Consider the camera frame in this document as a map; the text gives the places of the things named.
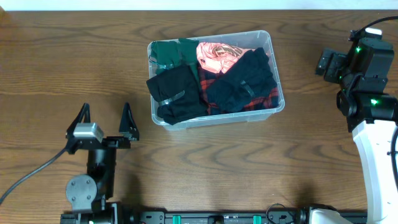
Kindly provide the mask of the dark navy cloth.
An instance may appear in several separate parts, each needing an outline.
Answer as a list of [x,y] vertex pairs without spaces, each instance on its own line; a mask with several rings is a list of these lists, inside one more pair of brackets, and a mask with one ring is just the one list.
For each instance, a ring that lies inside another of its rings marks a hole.
[[254,98],[269,96],[277,87],[262,47],[246,52],[206,89],[208,101],[227,113],[237,113]]

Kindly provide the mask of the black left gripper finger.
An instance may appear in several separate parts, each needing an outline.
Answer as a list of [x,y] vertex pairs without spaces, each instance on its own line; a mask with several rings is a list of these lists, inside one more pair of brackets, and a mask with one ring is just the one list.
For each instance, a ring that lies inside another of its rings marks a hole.
[[130,141],[139,140],[139,130],[132,116],[132,111],[129,103],[124,104],[121,122],[119,125],[119,133]]
[[78,123],[90,123],[90,122],[91,122],[90,106],[88,103],[84,103],[76,118],[72,121],[71,125],[69,125],[66,131],[66,137],[73,136],[73,132]]

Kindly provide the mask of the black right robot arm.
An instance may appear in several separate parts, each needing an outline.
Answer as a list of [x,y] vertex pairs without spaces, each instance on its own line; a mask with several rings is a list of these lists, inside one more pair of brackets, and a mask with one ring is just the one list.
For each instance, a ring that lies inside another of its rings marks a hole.
[[337,83],[336,106],[358,149],[367,196],[367,223],[397,223],[397,98],[384,93],[392,44],[355,40],[348,53],[324,49],[316,73]]

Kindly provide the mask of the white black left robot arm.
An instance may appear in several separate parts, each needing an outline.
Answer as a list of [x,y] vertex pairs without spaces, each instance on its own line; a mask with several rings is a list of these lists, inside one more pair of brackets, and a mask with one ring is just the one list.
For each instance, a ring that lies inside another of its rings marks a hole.
[[90,120],[90,106],[85,103],[66,132],[68,154],[87,150],[86,173],[71,178],[66,185],[66,198],[72,210],[62,214],[60,224],[136,223],[136,215],[113,197],[116,151],[130,149],[139,140],[139,130],[129,103],[124,104],[119,136],[105,137],[97,123]]

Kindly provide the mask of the dark green cloth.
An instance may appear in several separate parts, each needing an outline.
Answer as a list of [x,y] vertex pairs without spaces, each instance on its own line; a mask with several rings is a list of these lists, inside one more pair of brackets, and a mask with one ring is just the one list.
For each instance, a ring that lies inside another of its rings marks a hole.
[[181,65],[187,65],[192,71],[198,86],[197,47],[199,41],[192,39],[178,39],[177,41],[154,41],[150,44],[149,62],[156,65],[155,73],[158,75]]

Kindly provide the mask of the red navy plaid shirt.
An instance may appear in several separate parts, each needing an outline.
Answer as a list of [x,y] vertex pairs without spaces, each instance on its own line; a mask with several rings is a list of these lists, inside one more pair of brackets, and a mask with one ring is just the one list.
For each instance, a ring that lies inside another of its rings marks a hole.
[[[200,79],[200,95],[203,101],[208,105],[208,114],[218,115],[218,114],[226,114],[227,111],[223,111],[218,108],[217,104],[210,103],[208,101],[208,97],[206,94],[206,89],[212,85],[223,73],[211,73],[203,68],[198,69],[198,75]],[[246,111],[254,111],[254,110],[268,110],[272,108],[276,108],[279,105],[279,91],[278,88],[275,87],[271,90],[269,96],[254,98],[249,104],[246,104],[240,112]]]

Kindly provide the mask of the pink printed t-shirt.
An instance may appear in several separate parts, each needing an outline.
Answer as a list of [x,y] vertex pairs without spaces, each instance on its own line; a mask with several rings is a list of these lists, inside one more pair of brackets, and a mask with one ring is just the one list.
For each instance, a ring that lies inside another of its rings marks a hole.
[[226,73],[246,52],[233,45],[212,42],[200,42],[197,46],[197,60],[202,69],[211,73]]

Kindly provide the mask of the black cloth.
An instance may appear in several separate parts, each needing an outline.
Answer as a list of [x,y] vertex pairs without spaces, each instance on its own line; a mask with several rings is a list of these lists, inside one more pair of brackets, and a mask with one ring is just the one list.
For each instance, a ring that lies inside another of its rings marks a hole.
[[157,116],[167,124],[175,125],[208,114],[188,65],[165,70],[146,83],[151,96],[158,103]]

